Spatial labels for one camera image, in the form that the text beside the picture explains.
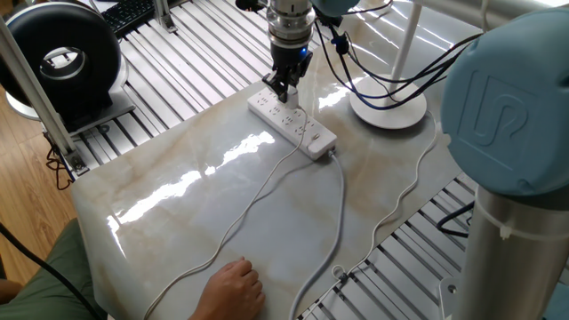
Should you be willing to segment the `person's bare hand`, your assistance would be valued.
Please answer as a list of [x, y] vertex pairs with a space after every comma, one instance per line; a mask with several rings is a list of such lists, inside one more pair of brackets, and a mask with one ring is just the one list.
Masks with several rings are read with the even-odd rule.
[[245, 258], [230, 262], [209, 279], [192, 319], [254, 319], [264, 306], [259, 273]]

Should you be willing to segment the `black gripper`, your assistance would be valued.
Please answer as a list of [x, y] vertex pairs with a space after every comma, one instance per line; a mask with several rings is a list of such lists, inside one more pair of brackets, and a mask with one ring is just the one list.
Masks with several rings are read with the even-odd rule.
[[284, 48], [271, 45], [273, 70], [262, 78], [279, 101], [288, 101], [288, 85], [296, 88], [302, 77], [306, 75], [313, 52], [306, 46], [297, 48]]

